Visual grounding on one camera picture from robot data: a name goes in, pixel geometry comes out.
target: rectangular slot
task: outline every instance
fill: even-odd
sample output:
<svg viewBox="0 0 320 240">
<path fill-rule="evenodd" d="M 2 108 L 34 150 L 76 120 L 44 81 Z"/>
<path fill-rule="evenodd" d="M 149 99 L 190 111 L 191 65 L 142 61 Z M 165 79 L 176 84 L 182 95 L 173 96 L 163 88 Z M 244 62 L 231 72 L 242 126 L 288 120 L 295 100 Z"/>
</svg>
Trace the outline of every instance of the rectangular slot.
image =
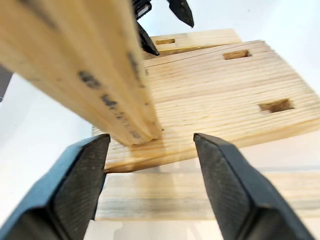
<svg viewBox="0 0 320 240">
<path fill-rule="evenodd" d="M 273 101 L 273 102 L 268 102 L 268 103 L 261 103 L 258 105 L 260 107 L 261 112 L 264 114 L 272 114 L 272 113 L 282 112 L 285 110 L 294 109 L 292 102 L 288 98 Z"/>
<path fill-rule="evenodd" d="M 223 54 L 224 60 L 251 57 L 249 50 L 231 51 Z"/>
<path fill-rule="evenodd" d="M 163 39 L 163 40 L 156 40 L 155 44 L 156 45 L 161 45 L 161 44 L 173 44 L 175 43 L 176 40 L 174 38 L 170 38 L 170 39 Z"/>
</svg>

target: white backdrop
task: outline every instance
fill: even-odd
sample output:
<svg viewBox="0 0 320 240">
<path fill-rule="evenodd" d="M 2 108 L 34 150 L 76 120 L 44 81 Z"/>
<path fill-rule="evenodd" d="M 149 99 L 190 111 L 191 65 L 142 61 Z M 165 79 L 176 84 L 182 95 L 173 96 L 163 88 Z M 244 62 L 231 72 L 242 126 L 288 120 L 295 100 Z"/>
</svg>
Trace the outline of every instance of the white backdrop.
<svg viewBox="0 0 320 240">
<path fill-rule="evenodd" d="M 233 28 L 243 41 L 262 39 L 320 93 L 319 0 L 188 0 L 194 28 L 166 0 L 152 0 L 139 22 L 150 36 Z M 91 136 L 91 124 L 15 74 L 0 103 L 0 225 L 68 145 Z M 318 170 L 320 131 L 242 148 L 262 171 Z M 199 171 L 196 160 L 149 172 Z M 316 219 L 308 226 L 320 238 Z M 215 221 L 91 222 L 86 240 L 221 239 Z"/>
</svg>

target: black marking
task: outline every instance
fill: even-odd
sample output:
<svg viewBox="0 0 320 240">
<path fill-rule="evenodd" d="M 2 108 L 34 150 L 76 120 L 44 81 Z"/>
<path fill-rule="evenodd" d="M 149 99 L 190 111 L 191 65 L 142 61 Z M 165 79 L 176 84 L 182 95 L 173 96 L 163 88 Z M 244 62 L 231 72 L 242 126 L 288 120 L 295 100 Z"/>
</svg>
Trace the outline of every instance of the black marking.
<svg viewBox="0 0 320 240">
<path fill-rule="evenodd" d="M 135 139 L 139 139 L 141 138 L 140 134 L 137 133 L 136 131 L 130 131 L 131 135 L 135 138 Z"/>
<path fill-rule="evenodd" d="M 107 94 L 102 95 L 101 99 L 105 103 L 105 105 L 110 107 L 111 110 L 114 110 L 115 106 L 118 104 L 116 101 L 110 100 L 110 98 L 109 98 L 109 96 Z"/>
<path fill-rule="evenodd" d="M 41 1 L 39 0 L 18 0 L 25 7 L 29 8 L 37 17 L 41 18 L 50 28 L 57 29 L 55 22 L 47 15 Z"/>
<path fill-rule="evenodd" d="M 81 78 L 89 88 L 99 89 L 101 88 L 100 82 L 88 71 L 79 71 L 78 76 Z"/>
<path fill-rule="evenodd" d="M 131 67 L 133 69 L 134 72 L 134 77 L 137 81 L 140 82 L 140 78 L 139 78 L 139 71 L 138 71 L 138 64 L 133 56 L 133 54 L 131 52 L 127 53 L 128 59 L 130 61 Z"/>
</svg>

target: wood grain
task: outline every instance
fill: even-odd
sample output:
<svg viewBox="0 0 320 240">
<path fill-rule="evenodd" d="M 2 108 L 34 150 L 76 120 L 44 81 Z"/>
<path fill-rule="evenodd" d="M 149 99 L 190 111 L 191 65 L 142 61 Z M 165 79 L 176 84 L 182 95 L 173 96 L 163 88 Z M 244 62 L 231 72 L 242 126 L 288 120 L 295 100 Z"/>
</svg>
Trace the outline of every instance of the wood grain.
<svg viewBox="0 0 320 240">
<path fill-rule="evenodd" d="M 243 50 L 250 56 L 224 58 Z M 241 148 L 320 128 L 319 97 L 263 41 L 148 59 L 144 64 L 163 137 L 131 147 L 112 140 L 107 172 L 195 158 L 194 133 L 217 136 Z"/>
<path fill-rule="evenodd" d="M 161 136 L 131 2 L 8 0 L 0 62 L 125 145 Z"/>
<path fill-rule="evenodd" d="M 152 36 L 151 40 L 160 55 L 155 56 L 143 52 L 144 59 L 153 59 L 193 50 L 241 43 L 241 39 L 231 28 Z"/>
<path fill-rule="evenodd" d="M 320 173 L 264 174 L 301 218 L 320 218 Z M 95 220 L 214 220 L 202 174 L 107 174 Z"/>
</svg>

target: black clamp jaw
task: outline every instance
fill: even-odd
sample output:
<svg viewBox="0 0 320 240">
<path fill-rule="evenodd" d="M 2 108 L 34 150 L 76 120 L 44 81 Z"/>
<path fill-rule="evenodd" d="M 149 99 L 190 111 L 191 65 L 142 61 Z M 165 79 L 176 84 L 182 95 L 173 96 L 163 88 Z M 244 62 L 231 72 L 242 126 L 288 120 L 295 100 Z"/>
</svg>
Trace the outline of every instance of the black clamp jaw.
<svg viewBox="0 0 320 240">
<path fill-rule="evenodd" d="M 274 186 L 239 150 L 194 134 L 206 192 L 225 240 L 313 240 Z M 82 240 L 94 220 L 110 136 L 69 146 L 0 229 L 0 240 Z"/>
<path fill-rule="evenodd" d="M 147 53 L 159 56 L 159 52 L 152 42 L 151 38 L 143 27 L 138 23 L 138 19 L 144 16 L 146 13 L 151 11 L 152 5 L 151 0 L 132 0 L 133 10 L 135 19 L 137 20 L 137 30 L 140 37 L 140 44 L 144 51 Z M 191 9 L 186 0 L 168 0 L 169 8 L 174 13 L 174 15 L 185 24 L 190 27 L 194 27 L 194 18 L 192 16 Z"/>
<path fill-rule="evenodd" d="M 195 133 L 206 192 L 225 240 L 314 239 L 276 188 L 221 138 Z"/>
</svg>

